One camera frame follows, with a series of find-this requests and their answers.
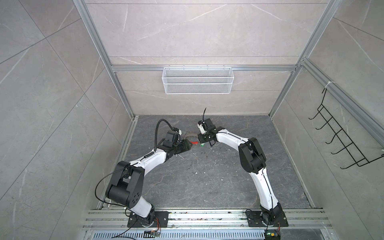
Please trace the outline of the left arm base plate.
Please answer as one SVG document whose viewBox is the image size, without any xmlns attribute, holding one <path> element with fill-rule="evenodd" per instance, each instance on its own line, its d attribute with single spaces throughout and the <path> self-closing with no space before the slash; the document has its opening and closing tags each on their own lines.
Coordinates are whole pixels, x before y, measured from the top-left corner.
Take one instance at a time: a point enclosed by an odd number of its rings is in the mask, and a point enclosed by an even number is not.
<svg viewBox="0 0 384 240">
<path fill-rule="evenodd" d="M 165 228 L 168 226 L 170 212 L 155 211 L 151 212 L 148 217 L 143 218 L 135 213 L 130 213 L 127 227 L 133 228 Z"/>
</svg>

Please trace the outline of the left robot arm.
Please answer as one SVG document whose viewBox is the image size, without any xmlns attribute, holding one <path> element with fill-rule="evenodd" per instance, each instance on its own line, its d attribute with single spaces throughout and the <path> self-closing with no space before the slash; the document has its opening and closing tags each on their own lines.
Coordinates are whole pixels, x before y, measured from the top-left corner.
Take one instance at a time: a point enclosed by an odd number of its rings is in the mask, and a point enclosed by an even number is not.
<svg viewBox="0 0 384 240">
<path fill-rule="evenodd" d="M 137 160 L 119 162 L 106 189 L 106 197 L 127 207 L 138 217 L 151 220 L 154 216 L 154 206 L 142 196 L 145 175 L 174 155 L 191 150 L 192 146 L 187 139 L 173 142 L 164 140 L 157 149 Z"/>
</svg>

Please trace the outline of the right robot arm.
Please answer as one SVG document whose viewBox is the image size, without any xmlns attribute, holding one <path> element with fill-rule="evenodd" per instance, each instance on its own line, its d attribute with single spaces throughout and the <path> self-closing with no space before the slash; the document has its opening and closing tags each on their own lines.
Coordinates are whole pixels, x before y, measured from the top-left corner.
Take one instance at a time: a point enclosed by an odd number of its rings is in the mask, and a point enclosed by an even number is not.
<svg viewBox="0 0 384 240">
<path fill-rule="evenodd" d="M 200 143 L 210 141 L 226 144 L 239 152 L 240 163 L 254 181 L 260 198 L 261 217 L 267 226 L 277 223 L 279 217 L 284 213 L 281 204 L 277 200 L 270 184 L 265 154 L 256 138 L 243 138 L 229 132 L 223 127 L 203 127 L 198 125 Z"/>
</svg>

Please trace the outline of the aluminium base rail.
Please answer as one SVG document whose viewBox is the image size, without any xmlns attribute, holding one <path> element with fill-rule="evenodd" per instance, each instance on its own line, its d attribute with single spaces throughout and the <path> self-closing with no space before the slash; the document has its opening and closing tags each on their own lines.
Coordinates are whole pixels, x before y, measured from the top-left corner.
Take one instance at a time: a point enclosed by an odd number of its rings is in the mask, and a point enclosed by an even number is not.
<svg viewBox="0 0 384 240">
<path fill-rule="evenodd" d="M 286 209 L 273 225 L 262 222 L 259 211 L 242 209 L 170 209 L 156 213 L 161 230 L 175 229 L 331 229 L 322 209 Z M 122 230 L 142 227 L 134 214 L 122 209 L 90 210 L 80 222 L 84 230 Z"/>
</svg>

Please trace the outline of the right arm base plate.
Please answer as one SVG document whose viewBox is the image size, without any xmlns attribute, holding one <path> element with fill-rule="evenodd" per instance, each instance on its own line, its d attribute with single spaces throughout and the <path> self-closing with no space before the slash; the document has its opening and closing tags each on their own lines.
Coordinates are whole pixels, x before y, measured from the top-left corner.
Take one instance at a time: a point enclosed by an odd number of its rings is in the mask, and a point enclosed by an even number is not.
<svg viewBox="0 0 384 240">
<path fill-rule="evenodd" d="M 245 211 L 249 227 L 288 227 L 289 223 L 284 212 L 277 217 L 269 217 L 262 211 Z"/>
</svg>

